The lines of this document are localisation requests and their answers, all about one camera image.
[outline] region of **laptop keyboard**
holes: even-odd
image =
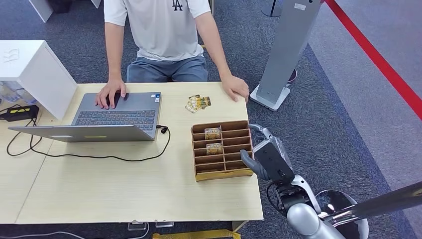
[[[154,130],[155,111],[81,111],[75,125],[133,124],[143,131]]]

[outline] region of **cardboard organizer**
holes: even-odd
[[[205,129],[221,126],[220,139],[205,140]],[[196,124],[192,126],[192,145],[196,181],[252,176],[250,170],[240,158],[240,150],[252,154],[252,143],[248,121],[230,121]],[[207,155],[207,144],[222,143],[223,154]]]

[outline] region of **man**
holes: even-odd
[[[126,94],[121,78],[123,31],[129,17],[133,39],[139,47],[136,61],[127,68],[127,82],[205,82],[203,49],[198,32],[218,68],[224,91],[237,101],[247,99],[248,85],[233,76],[208,0],[104,0],[105,46],[108,58],[108,83],[97,94],[96,104],[114,108],[114,95]]]

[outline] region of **man's right hand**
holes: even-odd
[[[108,105],[106,101],[106,97],[108,96],[108,99],[110,101],[110,107],[114,109],[114,95],[118,90],[120,90],[121,97],[126,96],[126,84],[123,82],[123,80],[109,79],[108,83],[101,89],[100,92],[97,93],[97,96],[95,97],[95,105],[100,106],[101,108],[106,108],[108,110]]]

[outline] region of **la logo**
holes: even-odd
[[[179,8],[179,11],[183,11],[182,10],[183,5],[180,4],[179,0],[173,0],[173,7],[174,7],[174,11],[177,11],[177,8]]]

